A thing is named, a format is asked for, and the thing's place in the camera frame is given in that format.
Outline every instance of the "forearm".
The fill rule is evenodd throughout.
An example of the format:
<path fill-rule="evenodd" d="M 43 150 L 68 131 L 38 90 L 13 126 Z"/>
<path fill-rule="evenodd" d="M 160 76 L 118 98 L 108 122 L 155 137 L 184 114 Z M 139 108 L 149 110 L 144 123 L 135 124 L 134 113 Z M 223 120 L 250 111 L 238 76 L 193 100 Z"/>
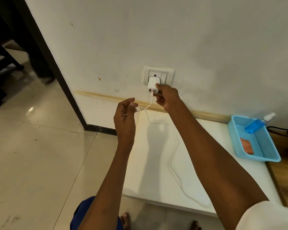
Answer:
<path fill-rule="evenodd" d="M 198 178 L 226 229 L 252 205 L 268 200 L 249 173 L 198 123 L 181 100 L 168 111 Z"/>
<path fill-rule="evenodd" d="M 118 147 L 110 169 L 79 230 L 116 229 L 130 148 Z"/>

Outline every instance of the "plastic basket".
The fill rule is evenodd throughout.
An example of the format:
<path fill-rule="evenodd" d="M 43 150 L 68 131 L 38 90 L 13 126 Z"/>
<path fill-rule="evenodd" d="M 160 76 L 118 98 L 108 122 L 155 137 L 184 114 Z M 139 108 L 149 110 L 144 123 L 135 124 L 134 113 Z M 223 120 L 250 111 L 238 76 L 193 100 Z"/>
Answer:
<path fill-rule="evenodd" d="M 253 134 L 249 134 L 245 131 L 244 128 L 255 120 L 256 119 L 245 116 L 233 115 L 228 124 L 230 137 L 232 139 L 232 144 L 234 145 L 237 157 L 254 161 L 280 162 L 280 155 L 266 127 L 260 128 Z M 240 138 L 248 140 L 251 143 L 254 151 L 253 155 L 247 154 L 244 151 Z"/>

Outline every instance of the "wall socket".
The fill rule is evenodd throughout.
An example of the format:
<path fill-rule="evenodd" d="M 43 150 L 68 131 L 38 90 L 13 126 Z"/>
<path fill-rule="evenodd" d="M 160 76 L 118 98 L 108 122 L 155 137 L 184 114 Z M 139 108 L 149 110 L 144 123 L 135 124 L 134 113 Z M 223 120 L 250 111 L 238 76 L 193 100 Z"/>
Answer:
<path fill-rule="evenodd" d="M 173 84 L 174 69 L 156 68 L 145 66 L 143 71 L 143 84 L 148 85 L 148 80 L 150 77 L 160 78 L 160 84 L 170 85 Z"/>

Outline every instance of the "person's left hand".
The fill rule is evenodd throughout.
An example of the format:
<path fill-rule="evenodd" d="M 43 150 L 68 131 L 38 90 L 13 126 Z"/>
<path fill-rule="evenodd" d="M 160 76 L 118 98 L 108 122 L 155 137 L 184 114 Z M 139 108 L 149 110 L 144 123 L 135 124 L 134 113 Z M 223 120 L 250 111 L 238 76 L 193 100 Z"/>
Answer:
<path fill-rule="evenodd" d="M 120 102 L 113 118 L 119 141 L 117 148 L 128 152 L 132 149 L 135 136 L 134 113 L 138 104 L 134 103 L 134 100 L 132 97 Z"/>

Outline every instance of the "white charger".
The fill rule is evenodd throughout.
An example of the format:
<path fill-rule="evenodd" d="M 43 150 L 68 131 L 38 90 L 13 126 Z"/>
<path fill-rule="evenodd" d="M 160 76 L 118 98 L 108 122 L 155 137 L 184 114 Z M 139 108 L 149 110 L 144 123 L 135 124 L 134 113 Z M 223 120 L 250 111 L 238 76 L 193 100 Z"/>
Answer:
<path fill-rule="evenodd" d="M 156 87 L 156 83 L 160 84 L 160 78 L 158 77 L 150 77 L 148 80 L 148 86 L 147 86 L 147 90 L 149 93 L 154 92 L 154 93 L 158 93 L 159 90 Z"/>

